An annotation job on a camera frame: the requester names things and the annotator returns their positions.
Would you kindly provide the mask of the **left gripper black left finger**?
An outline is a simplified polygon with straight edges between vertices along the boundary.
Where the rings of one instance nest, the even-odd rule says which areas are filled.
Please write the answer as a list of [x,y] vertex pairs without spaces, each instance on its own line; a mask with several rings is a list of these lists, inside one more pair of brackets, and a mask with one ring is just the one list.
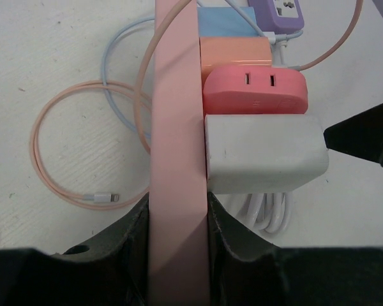
[[0,250],[0,305],[145,305],[148,204],[62,254]]

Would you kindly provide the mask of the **coral plug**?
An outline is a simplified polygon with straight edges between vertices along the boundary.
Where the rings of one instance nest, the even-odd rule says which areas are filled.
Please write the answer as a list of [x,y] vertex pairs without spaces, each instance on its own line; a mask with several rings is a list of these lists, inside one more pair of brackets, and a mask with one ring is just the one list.
[[308,110],[305,77],[288,68],[220,66],[202,89],[206,115],[304,114]]

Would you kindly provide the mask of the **pale blue usb charger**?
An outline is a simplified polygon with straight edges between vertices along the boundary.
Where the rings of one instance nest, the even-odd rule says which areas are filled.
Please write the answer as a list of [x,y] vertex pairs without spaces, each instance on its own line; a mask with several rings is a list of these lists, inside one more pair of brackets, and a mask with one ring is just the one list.
[[258,33],[231,7],[198,7],[200,37],[256,37]]

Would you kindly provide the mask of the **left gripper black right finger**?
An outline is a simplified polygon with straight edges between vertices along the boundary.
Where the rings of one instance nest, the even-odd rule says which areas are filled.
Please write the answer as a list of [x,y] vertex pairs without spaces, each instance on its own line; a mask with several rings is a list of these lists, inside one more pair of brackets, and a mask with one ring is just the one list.
[[212,305],[383,305],[383,247],[277,247],[207,202]]

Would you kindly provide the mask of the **purple power strip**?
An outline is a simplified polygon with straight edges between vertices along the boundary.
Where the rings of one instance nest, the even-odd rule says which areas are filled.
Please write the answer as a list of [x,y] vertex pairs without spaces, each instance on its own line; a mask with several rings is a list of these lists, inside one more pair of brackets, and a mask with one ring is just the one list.
[[248,0],[254,9],[257,25],[275,34],[293,34],[304,28],[298,0]]

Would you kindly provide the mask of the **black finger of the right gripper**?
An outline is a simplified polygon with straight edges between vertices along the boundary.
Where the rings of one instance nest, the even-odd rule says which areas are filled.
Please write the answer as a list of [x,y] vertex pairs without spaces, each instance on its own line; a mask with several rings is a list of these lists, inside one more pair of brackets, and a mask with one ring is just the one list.
[[324,131],[327,148],[383,167],[383,103]]

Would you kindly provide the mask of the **orange usb charger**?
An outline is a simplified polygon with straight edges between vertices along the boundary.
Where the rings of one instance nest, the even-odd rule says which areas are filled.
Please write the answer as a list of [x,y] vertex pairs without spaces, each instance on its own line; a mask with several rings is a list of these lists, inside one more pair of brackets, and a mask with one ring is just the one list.
[[200,37],[202,83],[215,68],[228,64],[271,66],[272,53],[267,37]]

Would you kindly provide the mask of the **white charger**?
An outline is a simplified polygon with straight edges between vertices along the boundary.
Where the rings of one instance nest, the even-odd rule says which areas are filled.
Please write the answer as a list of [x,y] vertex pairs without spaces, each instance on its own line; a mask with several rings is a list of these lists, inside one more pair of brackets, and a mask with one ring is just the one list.
[[329,166],[322,127],[309,115],[207,115],[205,137],[215,194],[290,192]]

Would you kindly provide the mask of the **pink power strip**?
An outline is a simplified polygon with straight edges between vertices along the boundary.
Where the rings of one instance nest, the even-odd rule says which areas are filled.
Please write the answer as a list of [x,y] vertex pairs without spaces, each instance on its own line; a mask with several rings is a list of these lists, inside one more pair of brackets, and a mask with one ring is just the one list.
[[207,183],[197,5],[154,53],[148,305],[209,305]]

